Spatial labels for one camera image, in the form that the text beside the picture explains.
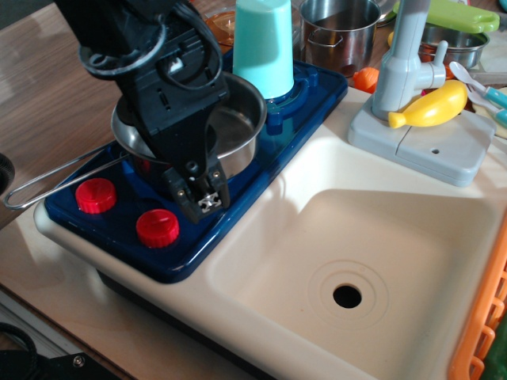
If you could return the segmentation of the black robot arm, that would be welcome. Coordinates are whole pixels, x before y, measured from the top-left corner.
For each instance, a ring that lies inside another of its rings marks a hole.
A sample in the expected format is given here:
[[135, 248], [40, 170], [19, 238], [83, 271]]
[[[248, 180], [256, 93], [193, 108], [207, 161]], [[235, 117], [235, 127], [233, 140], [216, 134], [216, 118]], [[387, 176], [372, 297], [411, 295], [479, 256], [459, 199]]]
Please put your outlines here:
[[189, 1], [59, 1], [82, 65], [119, 87], [127, 121], [154, 157], [185, 217], [230, 204], [209, 123], [228, 97], [218, 42]]

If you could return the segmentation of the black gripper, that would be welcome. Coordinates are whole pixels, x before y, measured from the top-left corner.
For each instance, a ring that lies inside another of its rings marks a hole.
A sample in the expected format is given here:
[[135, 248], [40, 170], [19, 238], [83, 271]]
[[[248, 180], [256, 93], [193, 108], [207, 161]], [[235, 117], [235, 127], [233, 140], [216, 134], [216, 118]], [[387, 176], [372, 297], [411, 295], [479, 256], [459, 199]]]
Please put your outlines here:
[[208, 131], [212, 110], [228, 95], [222, 58], [212, 34], [186, 32], [166, 43], [155, 61], [117, 81], [144, 142], [159, 161], [173, 166], [162, 173], [166, 192], [194, 224], [204, 216], [185, 181], [206, 177], [206, 200], [213, 209], [231, 203]]

